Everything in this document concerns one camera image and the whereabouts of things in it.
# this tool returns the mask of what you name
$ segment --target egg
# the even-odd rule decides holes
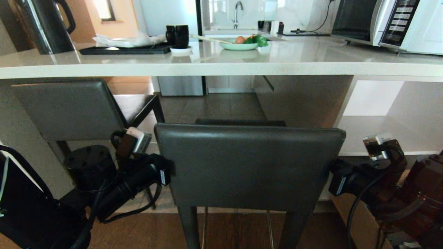
[[[235,39],[235,44],[243,44],[246,41],[246,39],[243,36],[239,36],[237,37],[237,39]]]

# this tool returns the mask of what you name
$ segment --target gray leather chair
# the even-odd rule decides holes
[[[69,140],[109,139],[122,128],[137,127],[154,110],[164,122],[156,95],[112,95],[99,78],[50,78],[20,81],[14,94],[61,163]]]
[[[200,248],[196,207],[204,206],[286,211],[279,248],[294,249],[346,133],[197,122],[155,126],[161,154],[174,162],[170,186],[188,248]]]

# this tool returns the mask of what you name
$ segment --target microwave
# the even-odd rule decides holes
[[[341,0],[331,36],[443,55],[443,0]]]

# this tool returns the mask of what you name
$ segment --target electric kettle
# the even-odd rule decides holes
[[[40,54],[57,54],[75,50],[69,34],[75,29],[75,21],[65,0],[13,0],[23,15],[35,46]],[[57,4],[66,13],[66,28]]]

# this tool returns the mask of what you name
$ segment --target white saucer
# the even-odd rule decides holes
[[[174,54],[182,54],[182,53],[189,53],[189,52],[192,52],[191,46],[188,46],[188,48],[182,48],[182,49],[171,47],[171,53],[174,53]]]
[[[184,56],[190,56],[193,55],[194,53],[192,53],[192,51],[189,52],[183,52],[183,53],[172,53],[171,55],[173,57],[184,57]]]

